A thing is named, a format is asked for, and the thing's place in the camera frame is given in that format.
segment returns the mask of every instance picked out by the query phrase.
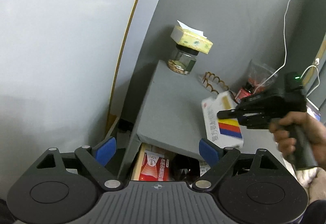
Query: gray wall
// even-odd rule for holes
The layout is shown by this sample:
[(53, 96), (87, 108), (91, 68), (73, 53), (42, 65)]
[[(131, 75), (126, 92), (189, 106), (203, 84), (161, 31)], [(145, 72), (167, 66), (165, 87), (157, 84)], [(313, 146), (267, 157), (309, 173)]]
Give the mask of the gray wall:
[[(237, 90), (253, 58), (277, 68), (284, 57), (283, 15), (288, 0), (159, 0), (124, 103), (122, 118), (133, 122), (159, 59), (174, 46), (177, 19), (204, 31), (214, 45), (199, 54), (193, 74), (211, 71)], [(287, 15), (290, 40), (307, 0), (293, 0)]]

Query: cardboard box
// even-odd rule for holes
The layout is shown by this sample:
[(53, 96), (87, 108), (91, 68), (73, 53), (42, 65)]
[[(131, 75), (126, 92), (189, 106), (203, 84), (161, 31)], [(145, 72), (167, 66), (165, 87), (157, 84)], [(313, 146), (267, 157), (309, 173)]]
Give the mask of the cardboard box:
[(173, 154), (164, 149), (141, 144), (131, 180), (133, 181), (169, 181), (169, 163), (167, 157)]

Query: tissue box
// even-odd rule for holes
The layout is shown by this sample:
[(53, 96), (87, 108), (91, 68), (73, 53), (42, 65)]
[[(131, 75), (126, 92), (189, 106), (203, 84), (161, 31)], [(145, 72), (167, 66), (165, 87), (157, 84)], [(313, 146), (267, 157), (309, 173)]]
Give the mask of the tissue box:
[(171, 38), (179, 45), (189, 47), (191, 49), (208, 54), (213, 43), (188, 29), (183, 29), (180, 26), (175, 26)]

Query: white curved wall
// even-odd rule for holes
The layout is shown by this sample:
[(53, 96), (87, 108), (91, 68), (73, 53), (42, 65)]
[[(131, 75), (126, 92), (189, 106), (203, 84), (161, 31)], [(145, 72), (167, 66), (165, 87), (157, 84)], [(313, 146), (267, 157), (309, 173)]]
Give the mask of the white curved wall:
[(0, 197), (49, 147), (104, 136), (135, 0), (0, 0)]
[(138, 54), (153, 13), (159, 0), (138, 0), (134, 16), (124, 45), (115, 90), (112, 95), (111, 114), (120, 116), (126, 98), (129, 83), (134, 72)]

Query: metal screw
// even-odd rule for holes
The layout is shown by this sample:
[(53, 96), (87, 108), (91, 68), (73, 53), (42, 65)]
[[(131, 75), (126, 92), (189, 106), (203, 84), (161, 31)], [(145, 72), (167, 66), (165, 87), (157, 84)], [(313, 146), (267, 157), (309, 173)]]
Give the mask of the metal screw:
[(118, 180), (108, 180), (104, 183), (107, 188), (117, 188), (120, 184), (121, 183)]
[(209, 188), (209, 187), (211, 187), (211, 182), (206, 181), (206, 180), (200, 180), (200, 181), (196, 182), (196, 186), (198, 188), (202, 188), (202, 189)]

